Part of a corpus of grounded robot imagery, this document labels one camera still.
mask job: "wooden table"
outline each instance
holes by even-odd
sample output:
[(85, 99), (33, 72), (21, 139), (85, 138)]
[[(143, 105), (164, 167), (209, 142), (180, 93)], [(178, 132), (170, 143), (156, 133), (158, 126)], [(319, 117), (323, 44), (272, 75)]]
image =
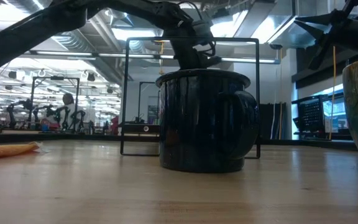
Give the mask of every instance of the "wooden table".
[(118, 142), (44, 146), (0, 159), (1, 224), (358, 223), (358, 152), (262, 146), (241, 172), (191, 174)]

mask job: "black metal frame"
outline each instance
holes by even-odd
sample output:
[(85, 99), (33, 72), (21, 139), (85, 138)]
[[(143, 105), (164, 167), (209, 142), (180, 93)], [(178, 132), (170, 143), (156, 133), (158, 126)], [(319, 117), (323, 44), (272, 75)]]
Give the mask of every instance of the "black metal frame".
[[(77, 107), (78, 107), (78, 93), (80, 92), (80, 78), (66, 78), (66, 77), (32, 77), (32, 86), (31, 86), (31, 108), (33, 108), (33, 101), (34, 101), (34, 90), (35, 88), (38, 86), (35, 84), (35, 81), (37, 79), (50, 79), (50, 80), (76, 80), (77, 81), (77, 86), (76, 86), (76, 94), (75, 94), (75, 110), (74, 113), (76, 114), (77, 112)], [(32, 109), (30, 110), (30, 114), (29, 114), (29, 121), (31, 121), (31, 116), (32, 116)], [(75, 133), (75, 124), (73, 125), (73, 133)]]
[[(161, 40), (180, 40), (180, 39), (206, 39), (205, 37), (132, 37), (128, 38), (126, 42), (126, 54), (125, 54), (125, 74), (124, 74), (124, 88), (122, 94), (122, 123), (125, 123), (126, 118), (126, 105), (127, 105), (127, 88), (128, 88), (128, 68), (129, 68), (129, 43), (131, 41), (161, 41)], [(259, 39), (255, 38), (227, 38), (227, 37), (212, 37), (208, 38), (208, 41), (221, 41), (221, 42), (252, 42), (255, 43), (255, 73), (256, 73), (256, 101), (258, 107), (260, 105), (260, 55), (259, 55)], [(159, 55), (155, 55), (155, 59), (161, 59)], [(123, 156), (159, 156), (158, 154), (127, 154), (124, 153), (124, 141), (125, 141), (125, 124), (122, 125), (121, 128), (121, 146), (120, 146), (120, 154)], [(256, 156), (255, 157), (245, 157), (245, 159), (259, 159), (260, 158), (260, 128), (259, 133), (256, 139)]]

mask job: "robot arm in background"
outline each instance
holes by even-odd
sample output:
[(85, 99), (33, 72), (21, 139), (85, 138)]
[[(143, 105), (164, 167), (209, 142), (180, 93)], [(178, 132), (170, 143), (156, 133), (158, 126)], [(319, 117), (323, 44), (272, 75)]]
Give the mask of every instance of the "robot arm in background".
[(62, 106), (62, 107), (56, 109), (56, 111), (55, 111), (55, 121), (57, 121), (57, 123), (60, 124), (60, 120), (61, 120), (60, 112), (62, 112), (63, 110), (65, 111), (65, 117), (63, 119), (63, 123), (62, 123), (61, 128), (63, 130), (66, 130), (68, 128), (68, 123), (67, 123), (68, 114), (70, 113), (70, 110), (68, 109), (67, 106)]
[(32, 114), (34, 114), (34, 122), (38, 123), (40, 121), (39, 117), (38, 117), (38, 111), (39, 110), (47, 110), (47, 116), (48, 116), (48, 110), (52, 110), (51, 108), (53, 108), (53, 105), (49, 105), (49, 106), (43, 106), (43, 107), (37, 107), (32, 111)]
[[(358, 6), (358, 0), (347, 0), (341, 11), (335, 9), (330, 14), (322, 16), (296, 18), (295, 23), (308, 31), (319, 45), (319, 49), (309, 65), (310, 69), (316, 70), (320, 67), (331, 44), (358, 52), (358, 20), (347, 18), (356, 6)], [(331, 25), (332, 27), (329, 33), (325, 34), (323, 31), (307, 25), (307, 22)]]
[(196, 45), (214, 45), (210, 25), (193, 19), (171, 2), (148, 0), (66, 0), (51, 5), (0, 31), (0, 67), (60, 32), (83, 27), (86, 21), (104, 8), (141, 17), (164, 30), (165, 37), (205, 37), (206, 39), (172, 40), (171, 45), (181, 69), (208, 68), (220, 62), (198, 52)]
[(15, 106), (17, 105), (23, 105), (24, 109), (27, 110), (31, 110), (31, 101), (29, 99), (27, 100), (20, 100), (18, 102), (15, 103), (11, 103), (7, 108), (6, 111), (9, 113), (9, 128), (14, 129), (15, 125), (16, 125), (16, 119), (15, 116), (13, 115), (13, 109)]
[(80, 118), (80, 123), (78, 124), (78, 129), (82, 129), (84, 128), (84, 117), (85, 117), (85, 111), (83, 110), (79, 110), (77, 111), (76, 113), (73, 113), (71, 115), (71, 118), (72, 118), (72, 122), (71, 122), (71, 125), (68, 129), (71, 129), (71, 127), (76, 124), (78, 121), (77, 121), (77, 114), (80, 114), (81, 115), (81, 118)]

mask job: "black cable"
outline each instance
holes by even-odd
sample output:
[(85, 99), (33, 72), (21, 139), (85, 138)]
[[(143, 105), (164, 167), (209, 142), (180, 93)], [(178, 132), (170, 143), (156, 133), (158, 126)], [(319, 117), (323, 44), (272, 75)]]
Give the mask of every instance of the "black cable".
[(196, 4), (192, 3), (192, 2), (189, 2), (189, 1), (183, 1), (183, 2), (179, 2), (178, 5), (181, 5), (181, 4), (184, 4), (184, 3), (187, 3), (189, 5), (192, 5), (196, 10), (197, 10), (197, 13), (198, 13), (198, 16), (200, 17), (201, 20), (203, 20), (203, 16), (201, 15), (201, 12), (200, 10), (197, 8)]
[(215, 49), (216, 41), (214, 41), (214, 42), (212, 42), (212, 41), (209, 42), (209, 46), (211, 47), (210, 49), (208, 49), (208, 50), (201, 50), (200, 52), (201, 52), (202, 54), (207, 55), (207, 56), (210, 56), (210, 57), (215, 56), (215, 53), (216, 53), (216, 49)]

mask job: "person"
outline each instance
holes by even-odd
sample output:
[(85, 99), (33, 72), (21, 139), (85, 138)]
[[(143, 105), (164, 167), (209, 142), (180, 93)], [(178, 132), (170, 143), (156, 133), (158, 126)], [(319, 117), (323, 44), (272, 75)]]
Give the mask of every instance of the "person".
[(111, 120), (110, 132), (113, 135), (118, 135), (118, 116)]
[[(68, 112), (68, 117), (67, 117), (67, 124), (68, 124), (68, 127), (70, 127), (71, 126), (71, 124), (72, 124), (72, 122), (73, 122), (73, 118), (71, 117), (72, 116), (72, 114), (75, 112), (75, 101), (74, 101), (74, 97), (73, 97), (73, 95), (71, 94), (71, 93), (65, 93), (64, 95), (63, 95), (63, 104), (64, 104), (64, 106), (66, 106), (67, 108), (68, 108), (68, 110), (69, 110), (69, 112)], [(80, 107), (80, 106), (77, 106), (77, 111), (80, 111), (80, 110), (82, 110), (82, 111), (85, 111), (82, 107)], [(78, 120), (80, 120), (81, 119), (81, 115), (78, 113), (77, 114), (77, 118), (78, 118)], [(49, 121), (50, 121), (50, 123), (56, 123), (56, 121), (52, 121), (51, 119), (53, 119), (53, 118), (50, 118), (50, 117), (48, 117), (47, 118)], [(63, 122), (64, 122), (64, 119), (65, 119), (65, 110), (61, 110), (61, 112), (60, 112), (60, 127), (62, 127), (62, 124), (63, 124)], [(89, 115), (88, 115), (88, 113), (85, 111), (85, 117), (84, 117), (84, 123), (87, 123), (87, 122), (89, 122), (88, 121), (89, 120)]]

